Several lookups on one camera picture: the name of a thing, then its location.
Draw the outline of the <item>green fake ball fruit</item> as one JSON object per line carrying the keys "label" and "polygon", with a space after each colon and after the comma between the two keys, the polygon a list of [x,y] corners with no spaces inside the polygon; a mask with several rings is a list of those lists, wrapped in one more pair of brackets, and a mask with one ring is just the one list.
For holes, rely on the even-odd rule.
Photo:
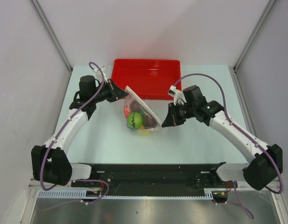
{"label": "green fake ball fruit", "polygon": [[142,125],[142,115],[138,112],[132,112],[127,118],[127,125],[132,129],[139,129]]}

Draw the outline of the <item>clear zip top bag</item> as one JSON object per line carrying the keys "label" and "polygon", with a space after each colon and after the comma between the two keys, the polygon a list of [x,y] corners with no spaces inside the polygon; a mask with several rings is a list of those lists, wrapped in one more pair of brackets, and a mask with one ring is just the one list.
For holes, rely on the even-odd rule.
{"label": "clear zip top bag", "polygon": [[[158,123],[158,125],[155,128],[150,128],[150,133],[153,131],[159,130],[161,128],[161,120],[155,114],[155,112],[153,112],[153,110],[129,86],[126,86],[124,91],[129,94],[128,96],[124,98],[124,107],[127,105],[130,105],[130,103],[134,100],[137,101],[141,105],[141,110],[138,113],[140,113],[142,117],[144,115],[149,115],[150,117],[154,118]],[[132,129],[132,128],[129,128],[129,129],[135,133],[140,134],[139,129]]]}

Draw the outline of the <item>dark red fake fruit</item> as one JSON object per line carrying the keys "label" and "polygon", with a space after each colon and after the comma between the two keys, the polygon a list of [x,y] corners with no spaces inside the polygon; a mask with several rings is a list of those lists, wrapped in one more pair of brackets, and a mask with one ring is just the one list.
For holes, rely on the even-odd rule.
{"label": "dark red fake fruit", "polygon": [[141,105],[137,101],[132,101],[130,103],[130,111],[131,112],[139,112],[141,110]]}

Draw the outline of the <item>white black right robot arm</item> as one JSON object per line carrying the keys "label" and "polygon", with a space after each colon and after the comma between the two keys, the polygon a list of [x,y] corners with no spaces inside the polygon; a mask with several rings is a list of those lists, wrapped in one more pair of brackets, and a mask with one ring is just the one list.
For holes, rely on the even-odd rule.
{"label": "white black right robot arm", "polygon": [[270,146],[244,130],[217,101],[207,102],[198,86],[180,91],[172,85],[168,94],[173,97],[173,102],[168,105],[162,127],[179,126],[187,119],[195,118],[224,136],[246,159],[243,164],[219,164],[216,172],[210,175],[213,186],[221,187],[226,181],[245,181],[253,189],[262,190],[281,175],[282,149],[276,144]]}

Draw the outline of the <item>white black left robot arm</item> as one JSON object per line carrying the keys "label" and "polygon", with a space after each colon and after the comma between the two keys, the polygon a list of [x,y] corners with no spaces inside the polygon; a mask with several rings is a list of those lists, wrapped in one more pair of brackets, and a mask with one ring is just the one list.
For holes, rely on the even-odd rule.
{"label": "white black left robot arm", "polygon": [[87,186],[94,186],[98,175],[92,167],[82,163],[70,163],[67,152],[81,130],[103,101],[116,102],[128,93],[115,85],[111,79],[97,82],[91,75],[80,78],[79,91],[69,107],[67,117],[61,128],[43,145],[35,145],[31,151],[34,179],[39,181],[45,191],[45,183],[65,186],[70,181],[82,180]]}

